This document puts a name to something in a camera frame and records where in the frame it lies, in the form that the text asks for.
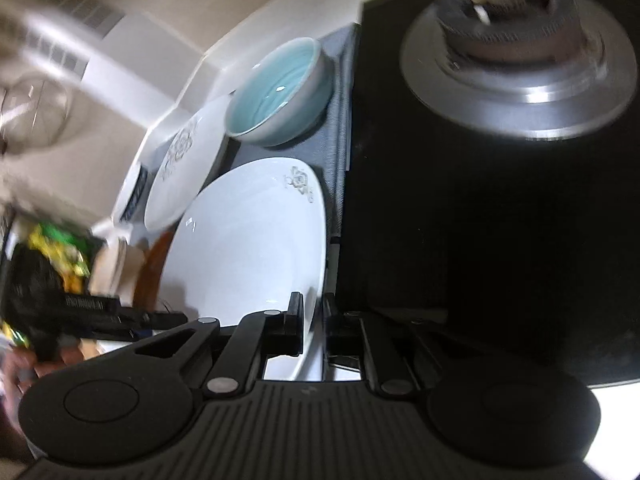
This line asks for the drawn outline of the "large white floral square plate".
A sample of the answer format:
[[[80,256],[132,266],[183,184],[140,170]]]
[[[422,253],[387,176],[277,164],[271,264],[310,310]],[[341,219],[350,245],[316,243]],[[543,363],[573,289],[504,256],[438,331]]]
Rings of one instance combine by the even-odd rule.
[[[239,324],[255,311],[304,297],[304,350],[269,360],[275,380],[322,377],[321,324],[314,317],[326,274],[326,206],[306,162],[270,157],[228,171],[181,218],[158,296],[189,320]]]

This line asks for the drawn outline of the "brown orange plate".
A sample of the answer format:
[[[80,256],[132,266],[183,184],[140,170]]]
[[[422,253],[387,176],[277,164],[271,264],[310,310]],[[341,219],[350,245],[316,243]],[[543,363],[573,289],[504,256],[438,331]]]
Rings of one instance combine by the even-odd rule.
[[[145,253],[144,263],[134,289],[134,298],[132,298],[132,306],[135,309],[146,312],[156,309],[160,278],[174,236],[174,231],[163,232]]]

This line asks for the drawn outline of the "grey table mat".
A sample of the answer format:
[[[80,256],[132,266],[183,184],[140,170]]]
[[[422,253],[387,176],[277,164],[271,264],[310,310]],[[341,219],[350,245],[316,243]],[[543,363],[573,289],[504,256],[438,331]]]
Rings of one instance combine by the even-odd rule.
[[[324,115],[303,136],[276,148],[260,148],[229,141],[219,172],[225,172],[255,159],[294,157],[314,168],[322,184],[326,204],[326,280],[323,290],[334,292],[343,218],[345,176],[350,164],[352,144],[352,81],[360,26],[349,24],[320,39],[324,52],[334,64],[334,91]]]

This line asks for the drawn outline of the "small white floral plate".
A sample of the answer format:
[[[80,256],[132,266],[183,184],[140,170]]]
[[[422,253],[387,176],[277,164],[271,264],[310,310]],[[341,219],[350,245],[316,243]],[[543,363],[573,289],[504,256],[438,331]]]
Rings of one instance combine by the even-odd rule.
[[[186,211],[226,147],[224,115],[232,100],[225,94],[208,102],[177,132],[160,164],[144,211],[149,232],[167,229]]]

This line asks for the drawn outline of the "black glass gas stove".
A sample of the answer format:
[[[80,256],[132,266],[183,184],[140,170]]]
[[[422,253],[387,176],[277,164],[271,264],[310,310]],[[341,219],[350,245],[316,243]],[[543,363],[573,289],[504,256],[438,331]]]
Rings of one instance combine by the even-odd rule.
[[[639,377],[639,0],[369,0],[336,303],[449,376]]]

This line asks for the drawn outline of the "white blue rimmed bowl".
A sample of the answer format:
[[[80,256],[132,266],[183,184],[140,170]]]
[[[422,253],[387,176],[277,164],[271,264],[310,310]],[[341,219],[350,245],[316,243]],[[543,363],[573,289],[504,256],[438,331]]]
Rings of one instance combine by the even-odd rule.
[[[115,223],[129,222],[138,209],[149,179],[149,171],[140,162],[129,168],[116,197],[111,218]]]

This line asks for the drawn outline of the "yellow green snack bag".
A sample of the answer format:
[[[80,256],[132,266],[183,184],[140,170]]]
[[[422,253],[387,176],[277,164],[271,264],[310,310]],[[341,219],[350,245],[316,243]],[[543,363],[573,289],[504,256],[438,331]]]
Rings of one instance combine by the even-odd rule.
[[[63,279],[64,290],[82,294],[90,278],[87,244],[51,223],[39,223],[27,237],[30,249],[41,252]]]

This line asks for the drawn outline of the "teal glazed ceramic bowl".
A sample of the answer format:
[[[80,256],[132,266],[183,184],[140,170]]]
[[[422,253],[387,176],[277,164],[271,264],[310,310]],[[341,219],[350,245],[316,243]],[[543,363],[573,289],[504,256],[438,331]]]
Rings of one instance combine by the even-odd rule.
[[[230,138],[273,148],[302,136],[328,106],[334,63],[318,40],[292,39],[266,55],[233,93],[224,116]]]

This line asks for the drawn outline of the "metal mesh strainer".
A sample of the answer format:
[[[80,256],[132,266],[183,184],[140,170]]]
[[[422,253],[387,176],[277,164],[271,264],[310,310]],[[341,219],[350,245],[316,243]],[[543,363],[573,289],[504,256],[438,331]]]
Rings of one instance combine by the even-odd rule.
[[[3,88],[1,154],[50,148],[70,117],[73,93],[62,82],[35,73]]]

